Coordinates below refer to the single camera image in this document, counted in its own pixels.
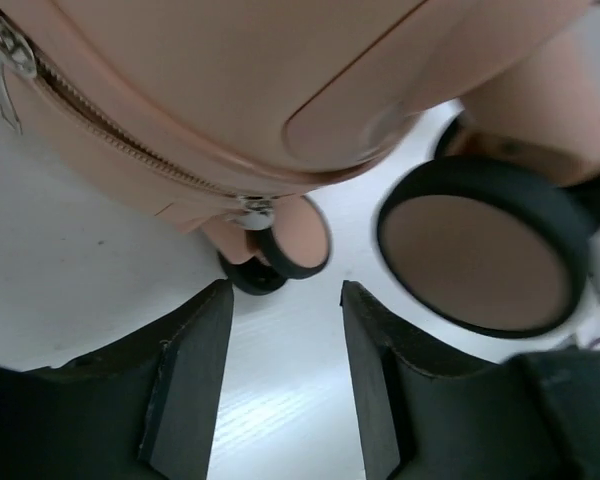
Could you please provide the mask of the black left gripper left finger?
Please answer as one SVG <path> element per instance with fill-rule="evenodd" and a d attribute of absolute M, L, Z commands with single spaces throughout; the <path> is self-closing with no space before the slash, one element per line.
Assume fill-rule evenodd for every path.
<path fill-rule="evenodd" d="M 203 479 L 234 295 L 210 284 L 64 366 L 0 367 L 0 479 Z"/>

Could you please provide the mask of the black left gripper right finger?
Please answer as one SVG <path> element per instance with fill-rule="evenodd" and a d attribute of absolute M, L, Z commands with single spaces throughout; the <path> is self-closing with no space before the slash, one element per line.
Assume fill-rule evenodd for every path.
<path fill-rule="evenodd" d="M 370 479 L 600 479 L 600 351 L 493 364 L 389 311 L 340 304 Z"/>

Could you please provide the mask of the pink hard-shell suitcase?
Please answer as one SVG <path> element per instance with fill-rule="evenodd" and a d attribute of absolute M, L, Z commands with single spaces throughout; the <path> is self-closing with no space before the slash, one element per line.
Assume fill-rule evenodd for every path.
<path fill-rule="evenodd" d="M 0 1 L 3 116 L 85 180 L 188 232 L 242 290 L 320 272 L 316 189 L 461 112 L 377 216 L 378 250 L 464 329 L 565 324 L 600 228 L 588 1 Z"/>

